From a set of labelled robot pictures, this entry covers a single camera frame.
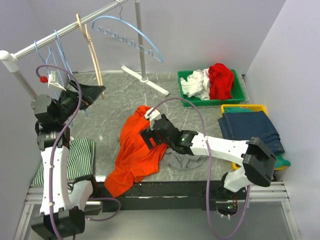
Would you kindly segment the orange t shirt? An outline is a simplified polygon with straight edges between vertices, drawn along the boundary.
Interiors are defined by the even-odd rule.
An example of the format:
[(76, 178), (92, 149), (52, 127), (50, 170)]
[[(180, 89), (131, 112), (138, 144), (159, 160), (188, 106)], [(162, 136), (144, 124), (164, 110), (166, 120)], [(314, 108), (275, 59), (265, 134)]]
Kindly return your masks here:
[(159, 172), (159, 162), (168, 146), (162, 143), (150, 150), (141, 137), (140, 132), (150, 126), (150, 122), (145, 119), (149, 109), (150, 106), (139, 106), (127, 118), (121, 130), (115, 169), (104, 182), (105, 188), (114, 198), (125, 193), (134, 183)]

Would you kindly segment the grey adidas t shirt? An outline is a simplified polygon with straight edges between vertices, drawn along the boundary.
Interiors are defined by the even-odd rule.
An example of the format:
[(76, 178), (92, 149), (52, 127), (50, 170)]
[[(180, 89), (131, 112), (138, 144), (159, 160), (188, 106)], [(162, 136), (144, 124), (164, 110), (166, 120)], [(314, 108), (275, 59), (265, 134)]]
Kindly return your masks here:
[(208, 159), (209, 157), (204, 155), (180, 154), (168, 147), (159, 163), (166, 167), (187, 171), (200, 167)]

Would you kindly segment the wooden hanger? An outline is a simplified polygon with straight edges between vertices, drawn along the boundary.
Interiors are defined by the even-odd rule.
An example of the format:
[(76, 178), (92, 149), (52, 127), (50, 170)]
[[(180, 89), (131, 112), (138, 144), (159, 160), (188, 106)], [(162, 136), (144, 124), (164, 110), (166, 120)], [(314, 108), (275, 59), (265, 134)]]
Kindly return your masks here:
[(90, 55), (91, 55), (94, 71), (95, 71), (95, 74), (96, 74), (97, 83), (98, 83), (99, 86), (102, 86), (103, 85), (103, 80), (102, 80), (101, 68), (100, 68), (100, 65), (99, 65), (97, 53), (96, 53), (96, 50), (95, 50), (91, 35), (89, 33), (87, 24), (81, 22), (81, 18), (80, 18), (78, 13), (75, 15), (75, 17), (76, 17), (76, 21), (77, 21), (78, 27), (80, 28), (81, 33), (82, 33), (83, 37), (85, 38), (85, 40), (87, 42), (87, 45), (88, 45), (88, 49), (89, 49), (89, 52), (90, 52)]

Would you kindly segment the white t shirt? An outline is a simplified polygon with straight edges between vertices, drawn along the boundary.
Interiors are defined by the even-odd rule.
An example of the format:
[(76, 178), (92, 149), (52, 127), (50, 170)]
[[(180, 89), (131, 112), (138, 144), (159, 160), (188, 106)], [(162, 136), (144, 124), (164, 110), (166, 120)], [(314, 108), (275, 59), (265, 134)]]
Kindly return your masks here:
[(210, 100), (209, 68), (195, 70), (186, 78), (180, 77), (182, 93), (189, 98), (196, 97), (202, 101)]

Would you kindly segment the light blue wire hanger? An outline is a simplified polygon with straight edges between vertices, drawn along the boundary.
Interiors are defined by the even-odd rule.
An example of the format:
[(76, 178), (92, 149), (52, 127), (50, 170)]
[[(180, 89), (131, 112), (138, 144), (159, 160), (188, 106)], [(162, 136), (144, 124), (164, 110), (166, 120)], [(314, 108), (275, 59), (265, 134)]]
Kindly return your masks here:
[[(111, 22), (117, 22), (122, 25), (126, 30), (129, 30), (129, 35), (121, 31), (116, 31), (110, 28)], [(164, 63), (164, 57), (155, 43), (141, 30), (133, 24), (112, 15), (102, 15), (94, 18), (91, 23), (92, 30), (116, 39), (132, 48), (137, 49), (145, 55), (151, 56), (153, 59), (160, 63)]]

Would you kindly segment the red t shirt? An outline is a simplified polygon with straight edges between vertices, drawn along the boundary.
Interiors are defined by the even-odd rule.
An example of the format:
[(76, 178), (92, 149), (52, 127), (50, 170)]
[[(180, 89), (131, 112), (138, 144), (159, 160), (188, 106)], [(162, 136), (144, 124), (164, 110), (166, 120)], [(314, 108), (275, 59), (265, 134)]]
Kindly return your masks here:
[(210, 83), (209, 98), (211, 100), (225, 101), (232, 99), (232, 87), (234, 85), (234, 73), (222, 63), (216, 63), (209, 67), (208, 77)]

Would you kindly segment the light blue hanger of red shirt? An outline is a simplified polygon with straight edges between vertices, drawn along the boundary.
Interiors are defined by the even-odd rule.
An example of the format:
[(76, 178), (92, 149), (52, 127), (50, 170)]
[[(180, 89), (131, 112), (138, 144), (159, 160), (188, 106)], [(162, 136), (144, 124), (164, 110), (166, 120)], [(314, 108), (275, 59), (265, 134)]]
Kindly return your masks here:
[(47, 48), (47, 51), (48, 51), (47, 57), (44, 57), (44, 56), (41, 54), (41, 52), (40, 52), (40, 50), (39, 50), (39, 47), (38, 47), (38, 45), (37, 45), (37, 41), (36, 41), (36, 40), (33, 41), (33, 46), (34, 46), (34, 49), (35, 49), (36, 53), (38, 54), (38, 56), (39, 56), (40, 59), (42, 60), (42, 62), (43, 62), (44, 64), (50, 64), (50, 63), (51, 63), (51, 60), (54, 59), (54, 53), (53, 53), (53, 49), (52, 49), (51, 45), (49, 45), (49, 47)]

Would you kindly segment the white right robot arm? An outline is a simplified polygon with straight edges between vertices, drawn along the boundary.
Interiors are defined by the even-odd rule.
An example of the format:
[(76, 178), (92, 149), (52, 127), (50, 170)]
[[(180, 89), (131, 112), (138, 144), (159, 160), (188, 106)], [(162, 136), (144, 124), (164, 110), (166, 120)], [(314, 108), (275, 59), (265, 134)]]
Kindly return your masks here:
[(166, 144), (179, 154), (214, 157), (239, 165), (239, 169), (223, 176), (218, 188), (222, 198), (231, 199), (236, 192), (251, 184), (271, 185), (277, 157), (260, 138), (228, 140), (197, 131), (179, 130), (158, 111), (146, 113), (144, 118), (149, 121), (149, 126), (140, 135), (150, 150)]

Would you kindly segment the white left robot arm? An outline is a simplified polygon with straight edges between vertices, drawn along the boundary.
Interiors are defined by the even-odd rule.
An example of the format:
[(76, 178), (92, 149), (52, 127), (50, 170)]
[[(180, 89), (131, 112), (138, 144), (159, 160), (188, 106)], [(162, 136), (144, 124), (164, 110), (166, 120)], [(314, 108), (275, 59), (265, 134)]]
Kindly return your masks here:
[(35, 131), (43, 164), (43, 194), (39, 216), (31, 228), (44, 240), (57, 240), (81, 234), (85, 230), (85, 207), (94, 201), (100, 189), (93, 174), (73, 177), (68, 190), (67, 162), (71, 151), (68, 118), (91, 106), (106, 89), (103, 85), (77, 84), (74, 90), (64, 89), (58, 99), (38, 95), (31, 108), (37, 121)]

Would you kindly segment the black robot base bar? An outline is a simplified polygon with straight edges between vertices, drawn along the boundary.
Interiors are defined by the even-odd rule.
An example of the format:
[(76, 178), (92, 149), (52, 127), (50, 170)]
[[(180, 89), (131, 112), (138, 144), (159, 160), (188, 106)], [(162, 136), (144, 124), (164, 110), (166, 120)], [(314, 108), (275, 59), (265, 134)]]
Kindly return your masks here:
[[(134, 183), (125, 193), (116, 197), (122, 211), (135, 210), (206, 210), (207, 182), (200, 181), (142, 181)], [(218, 203), (245, 200), (247, 188), (228, 192), (219, 180), (209, 184), (209, 209), (215, 211)]]

